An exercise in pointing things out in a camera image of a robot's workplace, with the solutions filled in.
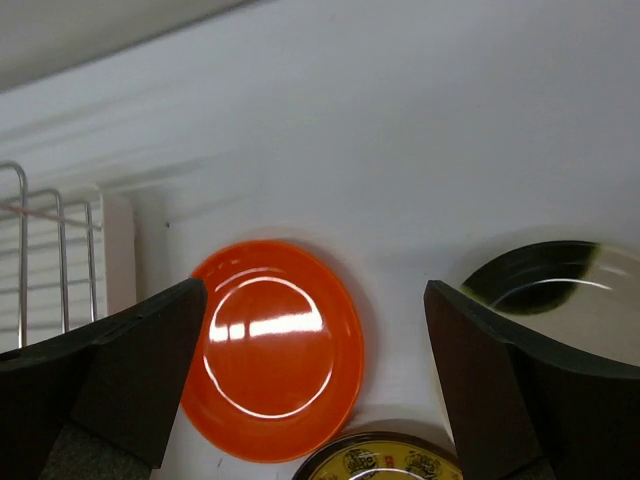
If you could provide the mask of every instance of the white surface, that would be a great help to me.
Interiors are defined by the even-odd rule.
[[[541,225],[639,246],[638,25],[626,0],[268,2],[0,96],[0,156],[127,191],[145,294],[241,238],[336,257],[367,331],[355,422],[444,443],[426,281]],[[155,478],[297,464],[223,455],[179,413]]]
[[[131,203],[116,195],[100,195],[101,249],[107,315],[136,304],[135,224]]]

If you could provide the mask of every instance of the yellow decorated plate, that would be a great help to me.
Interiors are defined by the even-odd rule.
[[[452,455],[418,437],[360,433],[327,445],[293,480],[462,480]]]

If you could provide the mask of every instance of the white wall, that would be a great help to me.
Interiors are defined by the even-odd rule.
[[[639,18],[624,0],[262,4],[5,93],[0,155],[92,179],[215,166],[236,193],[386,212],[407,247],[514,211],[634,240]],[[418,206],[431,220],[405,226]]]
[[[112,53],[241,0],[2,0],[0,90]]]

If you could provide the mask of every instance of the orange plate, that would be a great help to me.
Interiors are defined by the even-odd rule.
[[[353,408],[364,345],[336,276],[283,242],[209,257],[207,313],[182,407],[211,443],[253,462],[285,462],[328,441]]]

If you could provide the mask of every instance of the metal wire rack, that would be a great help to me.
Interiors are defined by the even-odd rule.
[[[3,179],[9,174],[17,195],[0,199],[0,337],[16,335],[13,348],[22,348],[32,332],[40,340],[98,318],[102,225],[92,199],[30,191],[20,165],[0,163]]]

